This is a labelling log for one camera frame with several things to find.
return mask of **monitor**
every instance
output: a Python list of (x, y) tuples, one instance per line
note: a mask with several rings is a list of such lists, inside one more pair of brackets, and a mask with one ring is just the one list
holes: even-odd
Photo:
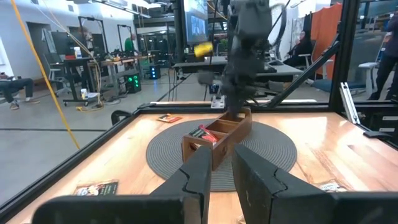
[(208, 14), (206, 0), (183, 0), (183, 23), (185, 40), (188, 45), (208, 40)]

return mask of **wooden box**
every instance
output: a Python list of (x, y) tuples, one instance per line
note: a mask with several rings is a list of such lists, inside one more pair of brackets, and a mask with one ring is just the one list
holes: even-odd
[(216, 118), (212, 123), (206, 125), (206, 129), (214, 134), (218, 141), (213, 145), (211, 141), (202, 138), (196, 138), (186, 134), (182, 138), (182, 159), (187, 161), (198, 145), (208, 146), (212, 149), (212, 170), (216, 170), (224, 158), (233, 150), (236, 143), (241, 142), (251, 131), (251, 110), (243, 108), (239, 118), (232, 120), (231, 115), (226, 112)]

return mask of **floor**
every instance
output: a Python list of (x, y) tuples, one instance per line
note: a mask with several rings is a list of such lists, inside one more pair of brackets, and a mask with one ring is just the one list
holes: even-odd
[[(159, 80), (143, 80), (142, 91), (128, 95), (120, 104), (105, 106), (100, 111), (82, 113), (70, 103), (67, 107), (62, 104), (62, 99), (70, 98), (63, 95), (58, 98), (63, 113), (74, 135), (83, 147), (97, 138), (104, 130), (111, 127), (111, 113), (115, 110), (134, 111), (138, 106), (150, 101), (156, 101), (169, 91), (169, 78), (167, 69), (163, 71)], [(196, 76), (191, 75), (174, 91), (174, 100), (200, 101), (203, 100), (205, 87), (200, 86)], [(76, 147), (69, 137), (58, 111), (47, 90), (35, 93), (40, 100), (39, 105), (24, 105), (17, 111), (11, 111), (8, 105), (0, 105), (0, 204), (4, 203), (33, 181), (44, 175), (68, 156), (76, 152)], [(303, 84), (295, 90), (289, 99), (314, 99), (327, 101), (329, 94)], [(358, 95), (354, 100), (364, 100), (366, 96)], [(31, 131), (29, 129), (47, 129)]]

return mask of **circular mat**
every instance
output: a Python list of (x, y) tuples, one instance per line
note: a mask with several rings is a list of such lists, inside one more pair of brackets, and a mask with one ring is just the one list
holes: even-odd
[[(152, 139), (147, 148), (147, 163), (161, 178), (168, 179), (182, 162), (182, 136), (201, 124), (214, 119), (201, 119), (176, 124)], [(289, 171), (296, 162), (297, 150), (293, 141), (283, 132), (266, 124), (253, 122), (252, 131), (241, 142), (261, 157), (283, 170)], [(211, 173), (211, 191), (234, 191), (231, 156)]]

